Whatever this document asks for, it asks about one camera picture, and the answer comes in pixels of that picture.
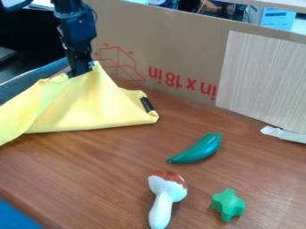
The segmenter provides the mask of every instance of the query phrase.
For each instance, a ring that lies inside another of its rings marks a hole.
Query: white mushroom stem
[[[149,211],[149,225],[152,229],[164,229],[170,222],[172,198],[165,192],[157,195]]]
[[[170,176],[178,182],[184,182],[179,175]],[[173,203],[187,196],[187,188],[181,183],[168,181],[157,175],[151,175],[148,180],[150,189],[157,195],[149,212],[149,225],[152,229],[164,229],[170,222]]]

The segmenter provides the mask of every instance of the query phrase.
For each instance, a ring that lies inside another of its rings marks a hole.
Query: green pepper toy
[[[199,142],[184,152],[169,157],[169,163],[191,163],[209,157],[220,148],[222,133],[208,133]]]

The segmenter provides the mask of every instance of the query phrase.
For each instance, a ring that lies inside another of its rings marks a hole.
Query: brown wooden tabletop
[[[1,196],[46,228],[149,228],[156,168],[180,174],[189,194],[167,228],[306,228],[306,150],[262,135],[263,123],[154,90],[153,125],[23,135],[0,147]],[[170,165],[207,132],[224,134],[207,160]],[[245,214],[222,223],[210,197],[232,188]]]

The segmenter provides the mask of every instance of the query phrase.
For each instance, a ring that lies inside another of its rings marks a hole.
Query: green star toy
[[[211,207],[221,214],[224,222],[230,222],[233,216],[242,216],[245,203],[234,194],[234,190],[225,189],[211,198]]]

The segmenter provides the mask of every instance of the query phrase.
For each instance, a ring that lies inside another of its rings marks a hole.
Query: yellow cloth
[[[0,146],[23,133],[155,123],[158,114],[144,110],[142,97],[142,91],[118,88],[99,62],[78,77],[39,80],[0,106]]]

